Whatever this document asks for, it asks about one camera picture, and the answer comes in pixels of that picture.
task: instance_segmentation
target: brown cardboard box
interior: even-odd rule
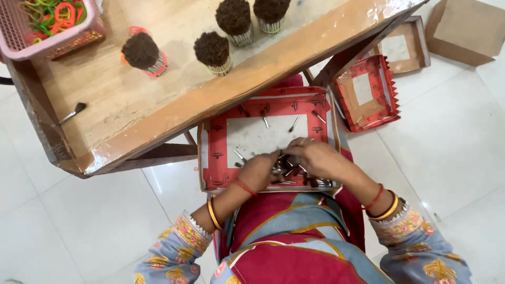
[[[428,50],[468,65],[494,61],[505,40],[505,10],[476,0],[442,0],[425,29]]]
[[[414,71],[431,65],[421,16],[406,19],[373,51],[374,54],[387,56],[386,60],[393,73]]]

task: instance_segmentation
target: woman's left hand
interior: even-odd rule
[[[237,178],[254,193],[265,189],[271,182],[281,180],[281,176],[271,174],[272,167],[280,155],[280,150],[270,154],[261,154],[249,159]]]

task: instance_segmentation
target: basket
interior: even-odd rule
[[[54,59],[106,35],[95,0],[82,0],[87,11],[83,23],[39,43],[27,42],[25,34],[30,31],[30,22],[17,8],[18,2],[0,0],[0,49],[10,59],[21,61],[39,56]]]

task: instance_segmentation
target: brown incense tip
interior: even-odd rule
[[[256,0],[254,14],[267,24],[277,23],[286,15],[291,0]]]
[[[85,103],[78,103],[77,106],[75,107],[74,109],[74,112],[76,114],[80,113],[81,111],[83,111],[85,108],[86,108],[86,104]]]
[[[131,67],[145,70],[156,63],[160,49],[148,34],[140,32],[126,41],[121,52]]]
[[[251,10],[245,0],[224,0],[216,10],[218,26],[227,34],[245,34],[251,25]]]
[[[228,39],[218,35],[215,31],[204,32],[194,42],[196,59],[207,66],[223,66],[230,55]]]

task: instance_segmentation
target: bracelet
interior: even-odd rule
[[[362,210],[368,210],[368,209],[370,209],[372,206],[374,206],[374,204],[377,203],[377,201],[379,201],[379,197],[384,192],[384,186],[381,183],[379,185],[380,185],[379,194],[377,194],[377,196],[375,197],[374,201],[372,201],[372,203],[370,203],[368,206],[362,207],[361,208]]]
[[[221,231],[223,228],[218,223],[216,216],[214,215],[214,210],[212,209],[212,198],[207,199],[207,207],[209,208],[209,213],[212,218],[212,222],[214,222],[214,226],[216,226],[217,230]]]
[[[394,192],[388,190],[389,192],[391,192],[392,194],[394,194],[394,201],[393,201],[393,204],[391,205],[391,207],[382,215],[378,216],[378,217],[370,217],[370,219],[374,220],[374,221],[380,221],[380,220],[384,220],[386,219],[387,217],[389,217],[391,214],[393,214],[393,212],[395,212],[395,210],[398,208],[398,195],[396,195]]]
[[[241,188],[245,189],[247,192],[252,194],[252,196],[258,196],[258,194],[255,194],[252,190],[248,189],[247,186],[245,186],[238,178],[234,180],[236,184],[238,184]]]

